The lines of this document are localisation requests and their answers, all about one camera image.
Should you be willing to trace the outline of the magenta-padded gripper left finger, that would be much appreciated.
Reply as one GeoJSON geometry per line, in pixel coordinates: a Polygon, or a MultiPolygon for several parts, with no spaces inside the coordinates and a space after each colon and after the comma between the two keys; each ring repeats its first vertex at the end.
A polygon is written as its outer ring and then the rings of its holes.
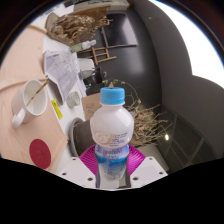
{"type": "Polygon", "coordinates": [[[65,150],[57,166],[57,175],[78,186],[96,188],[99,172],[94,146],[86,149],[80,156],[72,156],[65,150]]]}

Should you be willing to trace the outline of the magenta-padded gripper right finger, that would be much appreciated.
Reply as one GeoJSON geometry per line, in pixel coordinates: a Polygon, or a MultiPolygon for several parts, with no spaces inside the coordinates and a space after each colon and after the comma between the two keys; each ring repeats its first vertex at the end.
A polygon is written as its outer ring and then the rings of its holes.
{"type": "Polygon", "coordinates": [[[131,188],[140,188],[167,176],[153,156],[146,157],[133,146],[129,147],[127,174],[131,188]]]}

